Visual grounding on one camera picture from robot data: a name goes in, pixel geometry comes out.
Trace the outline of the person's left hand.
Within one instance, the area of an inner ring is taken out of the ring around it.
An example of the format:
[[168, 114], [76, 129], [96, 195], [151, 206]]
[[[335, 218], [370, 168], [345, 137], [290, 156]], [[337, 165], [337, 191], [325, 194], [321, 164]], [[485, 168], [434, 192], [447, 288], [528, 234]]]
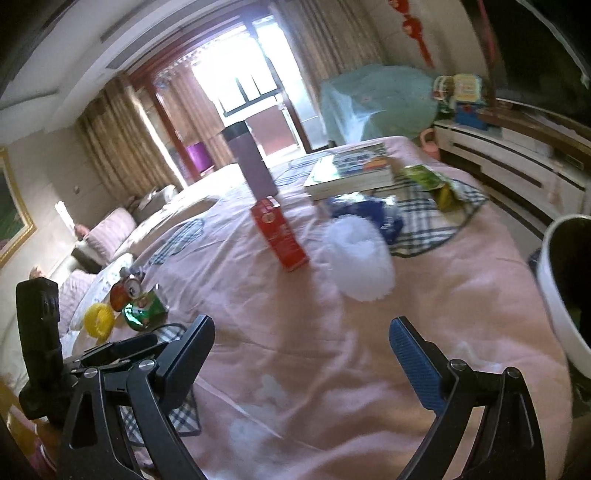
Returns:
[[1, 381], [1, 423], [43, 479], [55, 479], [60, 435], [47, 420], [29, 420], [16, 395]]

